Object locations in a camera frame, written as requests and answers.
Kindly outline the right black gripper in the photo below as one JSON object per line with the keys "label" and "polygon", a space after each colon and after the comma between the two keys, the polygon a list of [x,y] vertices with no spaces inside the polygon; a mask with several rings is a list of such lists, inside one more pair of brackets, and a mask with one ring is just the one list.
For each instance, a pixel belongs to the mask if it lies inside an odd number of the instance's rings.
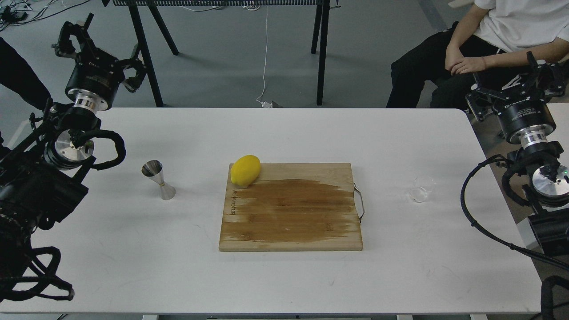
{"label": "right black gripper", "polygon": [[506,93],[482,86],[481,77],[474,73],[475,84],[466,95],[468,107],[478,122],[489,115],[497,115],[506,141],[522,144],[526,133],[539,132],[548,136],[556,129],[547,102],[563,97],[568,85],[568,57],[546,63],[536,60],[530,51],[526,54],[531,72],[526,81],[527,89]]}

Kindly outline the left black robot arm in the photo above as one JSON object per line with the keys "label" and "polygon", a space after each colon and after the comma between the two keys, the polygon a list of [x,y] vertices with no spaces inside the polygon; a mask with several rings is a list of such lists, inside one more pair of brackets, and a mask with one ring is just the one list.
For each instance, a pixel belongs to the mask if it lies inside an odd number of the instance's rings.
{"label": "left black robot arm", "polygon": [[122,136],[101,129],[96,114],[112,107],[120,85],[135,92],[146,67],[138,45],[124,60],[96,47],[88,34],[93,17],[66,22],[53,45],[57,56],[75,61],[65,88],[71,103],[49,99],[41,117],[30,117],[40,126],[1,157],[2,300],[73,299],[72,285],[56,275],[59,249],[33,248],[31,236],[73,213],[88,193],[83,179],[91,169],[109,169],[126,158]]}

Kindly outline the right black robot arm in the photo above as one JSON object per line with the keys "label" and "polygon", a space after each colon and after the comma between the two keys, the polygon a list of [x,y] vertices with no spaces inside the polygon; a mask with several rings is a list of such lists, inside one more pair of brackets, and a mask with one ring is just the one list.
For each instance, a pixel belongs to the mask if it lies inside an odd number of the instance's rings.
{"label": "right black robot arm", "polygon": [[[532,259],[568,270],[558,256],[568,254],[568,168],[559,162],[561,144],[548,141],[556,124],[547,107],[551,97],[565,93],[568,67],[536,60],[527,53],[530,72],[520,74],[500,90],[484,88],[475,73],[475,85],[466,99],[476,120],[497,116],[506,142],[520,149],[507,156],[494,155],[479,163],[461,187],[461,208],[472,227],[511,250]],[[533,211],[518,227],[525,231],[524,247],[500,239],[482,227],[468,211],[465,191],[468,182],[483,167],[495,163],[506,169],[501,183],[505,195]]]}

